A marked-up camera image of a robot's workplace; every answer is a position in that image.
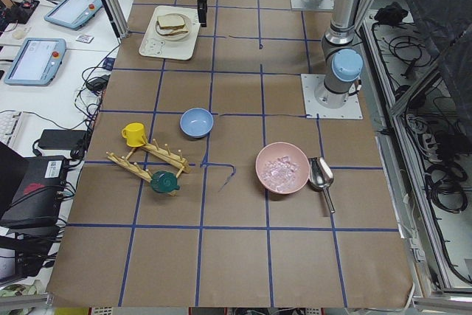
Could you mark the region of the bread slice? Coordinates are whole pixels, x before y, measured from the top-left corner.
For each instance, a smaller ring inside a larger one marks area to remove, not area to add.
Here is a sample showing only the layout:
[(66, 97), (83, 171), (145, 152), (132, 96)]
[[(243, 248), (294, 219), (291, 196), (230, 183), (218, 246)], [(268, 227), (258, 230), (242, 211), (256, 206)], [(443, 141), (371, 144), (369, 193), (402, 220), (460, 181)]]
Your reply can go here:
[(156, 25), (156, 31), (164, 37), (186, 35), (189, 32), (186, 25), (181, 27), (160, 27), (158, 24)]
[(162, 30), (181, 30), (186, 22), (185, 17), (180, 14), (167, 14), (157, 18), (157, 25)]

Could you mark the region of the cream bear serving tray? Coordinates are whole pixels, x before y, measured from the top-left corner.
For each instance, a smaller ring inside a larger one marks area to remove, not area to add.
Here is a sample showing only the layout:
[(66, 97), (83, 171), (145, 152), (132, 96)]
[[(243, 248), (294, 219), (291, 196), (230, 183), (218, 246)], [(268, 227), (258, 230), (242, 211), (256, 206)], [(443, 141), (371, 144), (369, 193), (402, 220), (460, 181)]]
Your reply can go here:
[[(190, 34), (179, 41), (169, 41), (161, 39), (155, 31), (155, 23), (158, 15), (179, 13), (190, 19)], [(200, 24), (198, 13), (194, 9), (185, 7), (158, 6), (155, 8), (148, 24), (142, 43), (139, 47), (139, 54), (144, 57), (164, 58), (174, 60), (189, 60), (192, 57)]]

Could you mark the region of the far teach pendant tablet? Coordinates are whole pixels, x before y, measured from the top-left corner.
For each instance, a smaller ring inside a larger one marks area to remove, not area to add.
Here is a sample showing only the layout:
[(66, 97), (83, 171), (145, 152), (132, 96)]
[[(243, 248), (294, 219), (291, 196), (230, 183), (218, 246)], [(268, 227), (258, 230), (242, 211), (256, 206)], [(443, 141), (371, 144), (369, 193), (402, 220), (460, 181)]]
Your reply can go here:
[(91, 20), (102, 7), (101, 0), (62, 0), (44, 16), (44, 20), (77, 30)]

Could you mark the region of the teach pendant tablet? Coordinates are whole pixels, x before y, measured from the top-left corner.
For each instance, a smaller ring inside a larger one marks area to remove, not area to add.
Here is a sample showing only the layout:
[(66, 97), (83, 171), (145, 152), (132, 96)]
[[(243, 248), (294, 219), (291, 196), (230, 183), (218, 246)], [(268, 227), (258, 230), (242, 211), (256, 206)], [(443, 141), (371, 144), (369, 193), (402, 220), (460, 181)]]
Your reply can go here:
[(66, 41), (62, 38), (26, 38), (4, 82), (11, 86), (47, 86), (65, 53)]
[(44, 20), (77, 30), (91, 20), (102, 7), (101, 0), (62, 0), (44, 16)]

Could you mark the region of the blue bowl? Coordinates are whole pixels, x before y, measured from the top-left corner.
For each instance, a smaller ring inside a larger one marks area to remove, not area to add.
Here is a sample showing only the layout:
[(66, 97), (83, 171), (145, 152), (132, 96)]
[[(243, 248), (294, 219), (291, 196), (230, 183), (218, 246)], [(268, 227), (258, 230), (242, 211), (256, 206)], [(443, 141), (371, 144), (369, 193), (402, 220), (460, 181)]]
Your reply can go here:
[(212, 114), (205, 108), (191, 108), (185, 111), (180, 118), (182, 132), (195, 139), (206, 136), (213, 128)]

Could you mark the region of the yellow mug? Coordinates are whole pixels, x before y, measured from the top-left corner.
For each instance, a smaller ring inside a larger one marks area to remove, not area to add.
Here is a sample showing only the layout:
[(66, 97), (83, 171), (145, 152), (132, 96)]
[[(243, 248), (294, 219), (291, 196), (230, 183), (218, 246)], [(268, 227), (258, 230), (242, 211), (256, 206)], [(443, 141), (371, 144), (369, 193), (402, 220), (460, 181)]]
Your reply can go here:
[(121, 134), (129, 147), (138, 148), (148, 143), (143, 123), (129, 123), (122, 129)]

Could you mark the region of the wooden cup rack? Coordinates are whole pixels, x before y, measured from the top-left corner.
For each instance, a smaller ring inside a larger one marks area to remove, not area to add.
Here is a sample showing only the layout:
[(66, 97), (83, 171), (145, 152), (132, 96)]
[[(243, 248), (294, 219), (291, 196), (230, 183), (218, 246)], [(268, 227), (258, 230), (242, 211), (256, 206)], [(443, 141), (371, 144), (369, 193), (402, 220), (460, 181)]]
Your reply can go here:
[(131, 147), (130, 151), (122, 156), (111, 151), (106, 151), (105, 154), (107, 159), (114, 164), (135, 176), (138, 176), (140, 179), (151, 183), (154, 171), (143, 168), (143, 162), (131, 161), (133, 155), (139, 150), (144, 151), (149, 157), (154, 158), (154, 160), (150, 162), (151, 164), (160, 164), (172, 167), (177, 179), (179, 179), (182, 174), (190, 174), (192, 170), (188, 159), (183, 156), (180, 149), (174, 153), (171, 151), (167, 143), (160, 145), (155, 139), (153, 139), (152, 142), (142, 143), (136, 147)]

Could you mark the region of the near teach pendant tablet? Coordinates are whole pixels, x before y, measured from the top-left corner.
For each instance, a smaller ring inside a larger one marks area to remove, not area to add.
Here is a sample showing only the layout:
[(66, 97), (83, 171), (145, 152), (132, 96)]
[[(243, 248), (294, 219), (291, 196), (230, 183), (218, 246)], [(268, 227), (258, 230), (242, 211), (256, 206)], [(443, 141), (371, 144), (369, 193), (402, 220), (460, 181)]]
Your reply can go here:
[(65, 53), (66, 41), (62, 38), (26, 38), (4, 82), (11, 86), (47, 86)]

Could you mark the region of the dark green mug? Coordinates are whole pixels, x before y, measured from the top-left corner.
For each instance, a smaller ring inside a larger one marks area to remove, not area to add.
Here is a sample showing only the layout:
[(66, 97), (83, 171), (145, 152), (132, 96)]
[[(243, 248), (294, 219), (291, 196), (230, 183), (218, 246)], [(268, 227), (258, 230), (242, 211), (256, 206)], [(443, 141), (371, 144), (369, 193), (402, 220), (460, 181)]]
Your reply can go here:
[(154, 192), (172, 194), (180, 190), (176, 174), (160, 170), (151, 176), (150, 186)]

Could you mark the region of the pink bowl with ice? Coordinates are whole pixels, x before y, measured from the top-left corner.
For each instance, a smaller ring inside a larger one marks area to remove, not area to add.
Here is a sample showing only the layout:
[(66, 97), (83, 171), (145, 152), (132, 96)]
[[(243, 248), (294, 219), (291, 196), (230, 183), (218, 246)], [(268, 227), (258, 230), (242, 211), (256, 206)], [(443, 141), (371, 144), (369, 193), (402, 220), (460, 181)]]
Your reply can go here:
[(274, 142), (257, 154), (255, 170), (264, 188), (287, 195), (301, 190), (307, 184), (310, 164), (297, 146), (288, 142)]

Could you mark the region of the metal ice scoop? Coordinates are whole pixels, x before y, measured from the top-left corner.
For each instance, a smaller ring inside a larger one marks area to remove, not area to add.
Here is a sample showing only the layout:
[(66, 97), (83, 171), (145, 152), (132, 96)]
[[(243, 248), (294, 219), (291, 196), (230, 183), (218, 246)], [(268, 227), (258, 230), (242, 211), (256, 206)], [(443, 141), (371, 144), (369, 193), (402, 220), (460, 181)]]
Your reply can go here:
[(308, 159), (310, 164), (310, 185), (315, 191), (322, 192), (330, 213), (336, 212), (330, 196), (329, 187), (334, 181), (333, 172), (323, 157)]

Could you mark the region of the black computer box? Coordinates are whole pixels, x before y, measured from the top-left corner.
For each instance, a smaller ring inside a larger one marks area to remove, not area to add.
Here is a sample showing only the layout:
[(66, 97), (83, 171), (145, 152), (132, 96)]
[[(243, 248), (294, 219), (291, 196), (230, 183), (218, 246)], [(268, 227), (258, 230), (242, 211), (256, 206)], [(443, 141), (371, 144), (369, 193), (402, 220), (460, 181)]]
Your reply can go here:
[(29, 166), (10, 206), (1, 217), (9, 229), (54, 226), (58, 221), (69, 160), (65, 156), (28, 157)]

